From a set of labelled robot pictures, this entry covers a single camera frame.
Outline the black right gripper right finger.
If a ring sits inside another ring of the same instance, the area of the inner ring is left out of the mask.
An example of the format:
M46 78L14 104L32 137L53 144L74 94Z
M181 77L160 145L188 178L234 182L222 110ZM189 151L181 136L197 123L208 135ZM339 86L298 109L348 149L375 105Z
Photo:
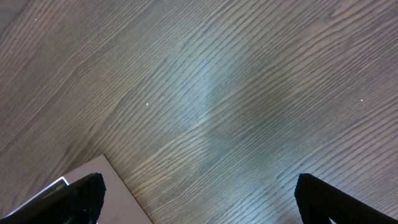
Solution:
M397 220L311 174L300 174L294 196L304 224L389 223Z

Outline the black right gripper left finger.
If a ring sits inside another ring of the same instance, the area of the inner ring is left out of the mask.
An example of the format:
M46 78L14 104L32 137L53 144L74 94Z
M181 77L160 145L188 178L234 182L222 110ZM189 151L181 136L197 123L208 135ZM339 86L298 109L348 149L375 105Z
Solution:
M1 224L97 223L105 194L100 173L88 174L71 184L60 179L2 218Z

